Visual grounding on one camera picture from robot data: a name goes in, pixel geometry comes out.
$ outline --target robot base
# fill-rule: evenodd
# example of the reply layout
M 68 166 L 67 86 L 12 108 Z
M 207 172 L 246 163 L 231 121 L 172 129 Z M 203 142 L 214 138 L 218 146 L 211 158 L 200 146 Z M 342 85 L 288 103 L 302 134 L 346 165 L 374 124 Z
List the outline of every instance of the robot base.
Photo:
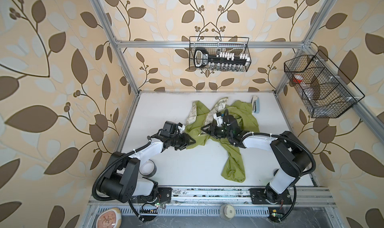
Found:
M 264 194 L 265 188 L 252 188 L 249 189 L 249 192 L 251 194 L 251 200 L 252 204 L 254 205 L 269 205 L 270 203 L 265 200 L 265 198 L 262 198 L 262 196 L 265 196 Z M 291 205 L 292 200 L 291 196 L 286 189 L 284 192 L 281 193 L 281 199 L 283 200 L 283 205 Z

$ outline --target metal grille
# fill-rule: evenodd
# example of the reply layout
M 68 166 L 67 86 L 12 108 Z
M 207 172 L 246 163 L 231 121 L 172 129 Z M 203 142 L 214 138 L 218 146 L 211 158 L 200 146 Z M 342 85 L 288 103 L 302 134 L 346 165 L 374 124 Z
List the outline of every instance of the metal grille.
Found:
M 98 209 L 98 215 L 102 212 L 111 209 L 115 206 L 103 206 Z M 122 215 L 134 215 L 131 208 L 126 208 L 125 206 L 118 207 Z M 269 216 L 268 207 L 234 207 L 236 216 L 243 217 L 255 217 Z M 158 209 L 157 215 L 161 216 L 219 216 L 220 206 L 209 206 L 209 207 L 199 207 L 199 206 L 167 206 L 165 209 Z
M 191 36 L 189 67 L 201 71 L 247 72 L 252 62 L 248 40 L 242 37 Z
M 337 118 L 364 94 L 340 69 L 338 75 L 333 75 L 323 63 L 324 56 L 317 53 L 293 58 L 284 63 L 284 72 L 312 118 Z M 352 95 L 341 83 L 343 81 L 352 84 L 362 98 Z

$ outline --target black bracket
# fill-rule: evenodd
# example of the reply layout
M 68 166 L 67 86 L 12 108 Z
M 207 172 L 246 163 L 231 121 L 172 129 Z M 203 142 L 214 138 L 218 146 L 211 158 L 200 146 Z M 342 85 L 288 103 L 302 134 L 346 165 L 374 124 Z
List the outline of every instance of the black bracket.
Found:
M 159 187 L 157 193 L 160 195 L 159 203 L 169 203 L 172 197 L 172 188 Z M 147 203 L 146 196 L 137 196 L 137 203 Z
M 252 204 L 254 204 L 254 205 L 270 205 L 271 204 L 271 203 L 267 202 L 264 198 L 261 198 L 261 197 L 265 197 L 264 190 L 265 190 L 265 188 L 249 189 Z M 281 199 L 283 200 L 283 205 L 291 205 L 292 204 L 291 196 L 290 196 L 287 189 L 281 194 Z

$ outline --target leaf pattern wallpaper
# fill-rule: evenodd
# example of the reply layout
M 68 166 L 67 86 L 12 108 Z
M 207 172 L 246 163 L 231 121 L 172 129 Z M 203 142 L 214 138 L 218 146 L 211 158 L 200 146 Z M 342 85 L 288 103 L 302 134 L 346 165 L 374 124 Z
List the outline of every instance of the leaf pattern wallpaper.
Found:
M 131 86 L 88 0 L 1 0 L 0 10 L 0 226 L 73 228 Z
M 312 45 L 365 93 L 361 101 L 384 121 L 384 0 L 338 0 Z M 280 94 L 295 134 L 314 154 L 321 186 L 329 187 L 351 228 L 384 227 L 384 146 L 353 110 L 337 119 L 309 118 L 292 84 Z

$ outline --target wire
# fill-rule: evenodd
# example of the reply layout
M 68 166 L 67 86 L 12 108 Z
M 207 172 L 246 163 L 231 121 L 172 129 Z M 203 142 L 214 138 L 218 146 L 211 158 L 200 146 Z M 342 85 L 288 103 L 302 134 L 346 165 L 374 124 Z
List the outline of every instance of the wire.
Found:
M 136 149 L 136 152 L 139 152 L 145 148 L 147 148 L 149 145 L 151 144 L 151 142 L 149 141 L 146 145 Z M 99 200 L 99 201 L 109 201 L 109 200 L 114 200 L 114 198 L 112 197 L 101 197 L 97 194 L 96 192 L 96 189 L 97 189 L 97 185 L 98 183 L 101 181 L 101 179 L 103 178 L 103 176 L 105 175 L 105 173 L 108 172 L 109 169 L 111 169 L 112 167 L 114 167 L 117 163 L 119 163 L 120 161 L 122 161 L 123 159 L 127 158 L 128 156 L 134 154 L 135 152 L 134 151 L 131 151 L 129 153 L 126 153 L 126 154 L 123 154 L 122 156 L 120 156 L 119 158 L 117 158 L 115 161 L 113 161 L 110 165 L 108 165 L 101 173 L 100 175 L 97 177 L 97 179 L 95 180 L 95 182 L 93 183 L 93 186 L 92 186 L 92 196 L 96 199 L 96 200 Z
M 275 220 L 275 221 L 271 219 L 271 216 L 269 216 L 268 218 L 269 218 L 272 222 L 274 222 L 274 223 L 281 223 L 283 220 L 285 220 L 285 219 L 287 218 L 287 216 L 291 213 L 293 207 L 295 206 L 295 203 L 296 203 L 296 196 L 297 196 L 297 193 L 296 193 L 296 186 L 293 185 L 293 200 L 292 200 L 291 207 L 289 208 L 289 210 L 287 211 L 287 213 L 285 213 L 285 214 L 283 215 L 283 217 L 278 218 L 278 219 Z

